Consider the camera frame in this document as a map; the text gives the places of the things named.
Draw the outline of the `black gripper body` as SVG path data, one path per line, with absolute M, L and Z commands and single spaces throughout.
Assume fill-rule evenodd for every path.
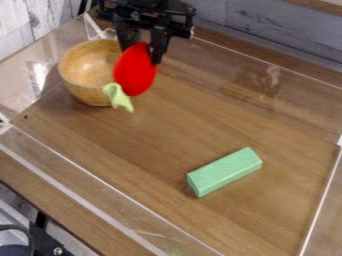
M 190 39 L 196 9 L 184 0 L 95 0 L 98 17 L 114 27 L 134 31 L 163 28 L 171 36 Z

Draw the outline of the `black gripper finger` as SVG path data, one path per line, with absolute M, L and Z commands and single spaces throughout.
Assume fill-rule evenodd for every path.
M 140 40 L 138 22 L 118 15 L 114 16 L 114 26 L 122 51 L 126 51 Z
M 150 58 L 154 65 L 162 63 L 162 58 L 168 49 L 171 40 L 170 28 L 156 25 L 150 30 Z

